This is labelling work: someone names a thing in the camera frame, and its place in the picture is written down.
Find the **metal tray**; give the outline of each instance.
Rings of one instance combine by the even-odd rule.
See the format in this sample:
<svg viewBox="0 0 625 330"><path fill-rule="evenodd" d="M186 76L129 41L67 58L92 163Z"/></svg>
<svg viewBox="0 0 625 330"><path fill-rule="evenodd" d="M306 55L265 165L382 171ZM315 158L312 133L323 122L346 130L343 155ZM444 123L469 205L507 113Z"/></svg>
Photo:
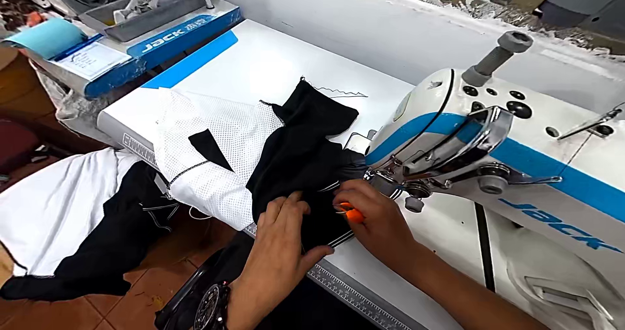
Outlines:
<svg viewBox="0 0 625 330"><path fill-rule="evenodd" d="M107 37L119 42L128 42L206 5L205 0L175 0L124 22L114 23L113 11L123 9L128 2L130 0L116 0L88 10L79 15L79 18L85 25Z"/></svg>

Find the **black watch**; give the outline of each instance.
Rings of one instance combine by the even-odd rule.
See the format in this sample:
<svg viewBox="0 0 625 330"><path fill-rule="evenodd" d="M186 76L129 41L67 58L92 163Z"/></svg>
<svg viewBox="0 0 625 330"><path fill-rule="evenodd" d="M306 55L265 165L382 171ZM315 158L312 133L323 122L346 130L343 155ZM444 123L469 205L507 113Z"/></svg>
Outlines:
<svg viewBox="0 0 625 330"><path fill-rule="evenodd" d="M228 281L222 281L208 288L199 302L193 330L228 330L226 328L230 298L228 284Z"/></svg>

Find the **scissors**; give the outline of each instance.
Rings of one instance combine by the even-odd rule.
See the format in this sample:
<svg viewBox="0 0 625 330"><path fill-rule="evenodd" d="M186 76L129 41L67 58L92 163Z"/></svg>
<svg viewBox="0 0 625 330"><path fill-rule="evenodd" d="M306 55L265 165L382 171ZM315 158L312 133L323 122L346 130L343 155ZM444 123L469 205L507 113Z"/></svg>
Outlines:
<svg viewBox="0 0 625 330"><path fill-rule="evenodd" d="M337 214L345 214L350 222L361 224L364 221L363 213L360 213L358 209L348 202L335 204L334 208L336 208Z"/></svg>

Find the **watch face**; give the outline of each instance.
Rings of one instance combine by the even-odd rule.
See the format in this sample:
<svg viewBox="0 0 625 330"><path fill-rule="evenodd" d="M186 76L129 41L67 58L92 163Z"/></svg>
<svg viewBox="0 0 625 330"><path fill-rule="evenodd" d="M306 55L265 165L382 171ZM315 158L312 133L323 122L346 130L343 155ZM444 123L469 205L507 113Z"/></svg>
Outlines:
<svg viewBox="0 0 625 330"><path fill-rule="evenodd" d="M198 311L196 312L193 330L207 330L208 325L213 320L217 301L219 300L219 288L217 285L211 286L199 302Z"/></svg>

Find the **measuring tape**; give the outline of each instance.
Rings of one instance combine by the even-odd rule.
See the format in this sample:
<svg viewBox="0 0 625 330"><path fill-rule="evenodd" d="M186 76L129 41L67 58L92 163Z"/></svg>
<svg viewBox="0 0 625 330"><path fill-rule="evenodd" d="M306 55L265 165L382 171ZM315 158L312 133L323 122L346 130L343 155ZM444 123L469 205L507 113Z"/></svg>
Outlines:
<svg viewBox="0 0 625 330"><path fill-rule="evenodd" d="M255 238L256 224L250 224L244 231ZM427 330L325 259L315 264L306 275L380 329Z"/></svg>

